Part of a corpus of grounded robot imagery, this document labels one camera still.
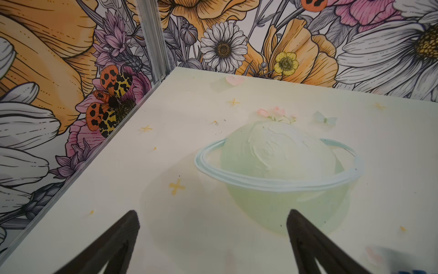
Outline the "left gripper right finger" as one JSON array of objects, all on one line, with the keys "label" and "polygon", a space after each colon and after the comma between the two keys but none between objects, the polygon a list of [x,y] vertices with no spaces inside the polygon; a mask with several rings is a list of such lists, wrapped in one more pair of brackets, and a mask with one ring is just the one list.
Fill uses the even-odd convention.
[{"label": "left gripper right finger", "polygon": [[286,222],[290,244],[300,274],[368,274],[299,211],[291,210]]}]

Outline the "aluminium corner post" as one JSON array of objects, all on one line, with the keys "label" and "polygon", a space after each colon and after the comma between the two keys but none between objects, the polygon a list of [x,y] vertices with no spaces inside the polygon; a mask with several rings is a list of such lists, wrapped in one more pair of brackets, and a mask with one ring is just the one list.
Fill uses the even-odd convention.
[{"label": "aluminium corner post", "polygon": [[140,24],[146,39],[148,58],[152,65],[152,75],[155,80],[162,83],[172,69],[166,51],[158,3],[153,0],[136,2]]}]

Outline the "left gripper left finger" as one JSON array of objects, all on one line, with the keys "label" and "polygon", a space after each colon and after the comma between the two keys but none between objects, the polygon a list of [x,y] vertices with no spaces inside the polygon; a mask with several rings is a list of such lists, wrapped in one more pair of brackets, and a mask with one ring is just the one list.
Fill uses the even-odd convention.
[{"label": "left gripper left finger", "polygon": [[57,270],[58,274],[125,274],[128,270],[140,223],[131,210],[114,223],[73,260]]}]

